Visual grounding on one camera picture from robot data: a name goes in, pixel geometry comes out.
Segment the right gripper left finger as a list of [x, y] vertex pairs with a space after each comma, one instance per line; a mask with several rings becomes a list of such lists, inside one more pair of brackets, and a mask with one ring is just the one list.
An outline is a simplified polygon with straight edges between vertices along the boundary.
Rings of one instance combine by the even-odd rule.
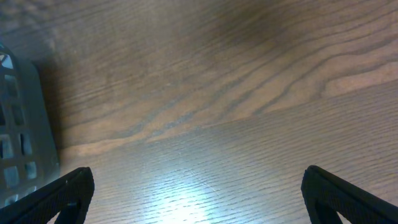
[[79, 167], [1, 209], [1, 223], [84, 223], [95, 191], [92, 171]]

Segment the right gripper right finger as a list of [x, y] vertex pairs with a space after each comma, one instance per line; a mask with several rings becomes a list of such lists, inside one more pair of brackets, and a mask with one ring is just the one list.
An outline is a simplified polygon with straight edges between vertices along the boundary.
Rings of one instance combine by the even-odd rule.
[[318, 166], [309, 166], [301, 191], [312, 223], [397, 224], [397, 207], [333, 175]]

